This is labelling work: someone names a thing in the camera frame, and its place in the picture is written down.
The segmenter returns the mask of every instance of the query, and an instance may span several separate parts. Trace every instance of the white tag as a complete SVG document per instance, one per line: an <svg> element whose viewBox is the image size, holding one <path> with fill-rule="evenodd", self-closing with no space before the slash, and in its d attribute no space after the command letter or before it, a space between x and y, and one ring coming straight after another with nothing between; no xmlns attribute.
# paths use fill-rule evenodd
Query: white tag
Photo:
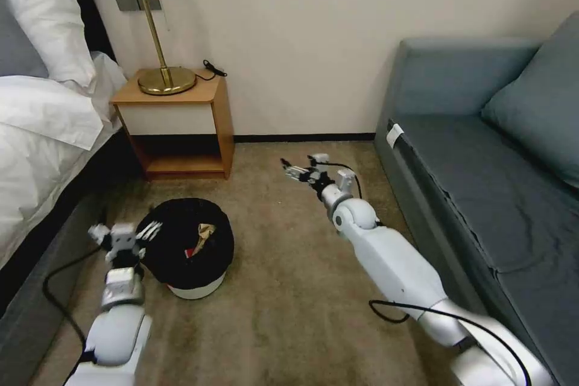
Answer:
<svg viewBox="0 0 579 386"><path fill-rule="evenodd" d="M392 129L386 135L386 141L388 142L388 145L390 145L390 148L394 149L394 145L402 133L404 133L404 131L400 125L394 124Z"/></svg>

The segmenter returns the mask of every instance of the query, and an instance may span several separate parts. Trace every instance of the black trash bag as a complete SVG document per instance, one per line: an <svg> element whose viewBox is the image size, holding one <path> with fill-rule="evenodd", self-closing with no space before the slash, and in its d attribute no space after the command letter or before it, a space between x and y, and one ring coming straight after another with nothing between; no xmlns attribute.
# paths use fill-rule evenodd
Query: black trash bag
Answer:
<svg viewBox="0 0 579 386"><path fill-rule="evenodd" d="M146 253L142 263L159 282L181 290L200 288L218 279L231 264L231 225L227 215L211 201L184 198L163 202L139 223L137 234L150 224L154 228L154 222L161 225L152 238L143 242ZM200 224L215 228L197 249Z"/></svg>

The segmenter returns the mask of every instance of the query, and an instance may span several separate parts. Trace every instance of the baseboard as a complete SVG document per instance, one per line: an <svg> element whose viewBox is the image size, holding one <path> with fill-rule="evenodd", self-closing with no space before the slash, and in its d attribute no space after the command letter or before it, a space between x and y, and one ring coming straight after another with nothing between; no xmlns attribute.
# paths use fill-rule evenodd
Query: baseboard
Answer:
<svg viewBox="0 0 579 386"><path fill-rule="evenodd" d="M236 143L256 142L355 142L372 141L374 133L330 133L330 134L242 134L236 135Z"/></svg>

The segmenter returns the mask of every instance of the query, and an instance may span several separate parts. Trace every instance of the white wall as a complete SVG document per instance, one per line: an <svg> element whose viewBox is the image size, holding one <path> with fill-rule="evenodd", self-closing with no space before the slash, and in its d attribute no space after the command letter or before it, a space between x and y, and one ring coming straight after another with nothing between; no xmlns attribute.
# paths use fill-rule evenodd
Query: white wall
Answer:
<svg viewBox="0 0 579 386"><path fill-rule="evenodd" d="M141 13L97 0L129 74L155 66ZM375 129L406 36L547 36L579 0L162 0L167 59L228 73L237 134Z"/></svg>

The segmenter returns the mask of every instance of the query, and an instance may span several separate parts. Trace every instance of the light switch plate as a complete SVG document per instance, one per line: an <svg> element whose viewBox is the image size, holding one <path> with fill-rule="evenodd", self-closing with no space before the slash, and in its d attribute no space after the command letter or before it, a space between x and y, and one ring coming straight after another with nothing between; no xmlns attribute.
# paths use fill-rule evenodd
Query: light switch plate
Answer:
<svg viewBox="0 0 579 386"><path fill-rule="evenodd" d="M119 10L123 12L145 10L141 4L141 0L116 0ZM151 10L161 10L161 2L159 0L149 0Z"/></svg>

